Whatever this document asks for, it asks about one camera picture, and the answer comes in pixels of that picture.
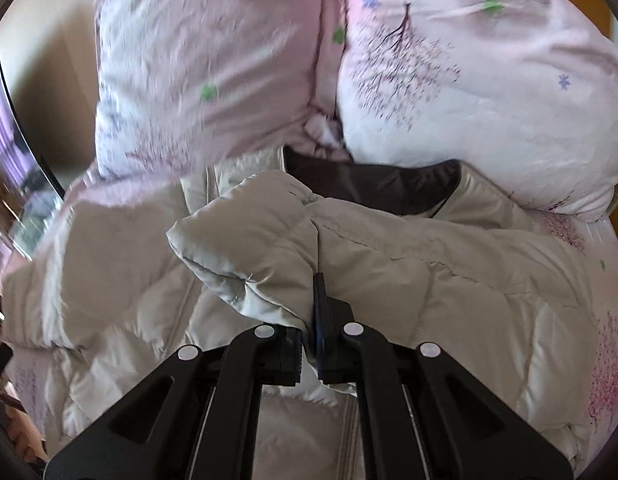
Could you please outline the pink floral right pillow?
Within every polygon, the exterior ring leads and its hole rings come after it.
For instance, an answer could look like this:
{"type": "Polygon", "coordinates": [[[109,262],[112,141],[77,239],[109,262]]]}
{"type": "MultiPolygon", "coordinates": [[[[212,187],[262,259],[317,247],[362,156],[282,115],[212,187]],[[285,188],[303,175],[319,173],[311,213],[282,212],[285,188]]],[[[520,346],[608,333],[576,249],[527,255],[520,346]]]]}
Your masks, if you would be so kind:
{"type": "Polygon", "coordinates": [[[357,162],[467,162],[518,205],[600,218],[618,49],[567,0],[346,0],[337,104],[357,162]]]}

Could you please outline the pink floral pillow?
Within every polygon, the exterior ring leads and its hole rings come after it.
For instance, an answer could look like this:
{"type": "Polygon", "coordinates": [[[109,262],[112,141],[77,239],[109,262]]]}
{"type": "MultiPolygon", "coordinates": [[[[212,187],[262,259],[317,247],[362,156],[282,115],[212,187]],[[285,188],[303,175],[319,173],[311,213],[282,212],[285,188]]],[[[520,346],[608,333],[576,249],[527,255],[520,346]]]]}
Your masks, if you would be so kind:
{"type": "Polygon", "coordinates": [[[567,0],[346,0],[337,104],[357,162],[467,162],[518,205],[600,218],[618,49],[567,0]]]}
{"type": "Polygon", "coordinates": [[[338,0],[95,0],[96,162],[187,174],[289,145],[334,158],[338,0]]]}

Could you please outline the glass bedside cabinet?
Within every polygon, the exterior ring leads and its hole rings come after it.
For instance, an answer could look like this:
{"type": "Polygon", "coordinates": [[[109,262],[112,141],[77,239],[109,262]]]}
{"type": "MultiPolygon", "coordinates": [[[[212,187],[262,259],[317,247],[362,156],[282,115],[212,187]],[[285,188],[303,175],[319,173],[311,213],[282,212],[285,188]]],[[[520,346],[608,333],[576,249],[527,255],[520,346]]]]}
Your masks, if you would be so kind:
{"type": "Polygon", "coordinates": [[[0,60],[0,238],[31,258],[64,196],[65,189],[20,126],[0,60]]]}

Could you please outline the pink floral left pillow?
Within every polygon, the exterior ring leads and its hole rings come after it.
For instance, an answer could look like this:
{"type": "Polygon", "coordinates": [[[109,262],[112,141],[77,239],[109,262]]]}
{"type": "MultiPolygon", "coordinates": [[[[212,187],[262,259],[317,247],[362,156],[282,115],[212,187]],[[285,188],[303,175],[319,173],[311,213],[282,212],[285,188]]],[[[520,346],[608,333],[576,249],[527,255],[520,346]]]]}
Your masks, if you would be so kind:
{"type": "Polygon", "coordinates": [[[289,145],[334,158],[338,0],[95,0],[96,162],[187,174],[289,145]]]}

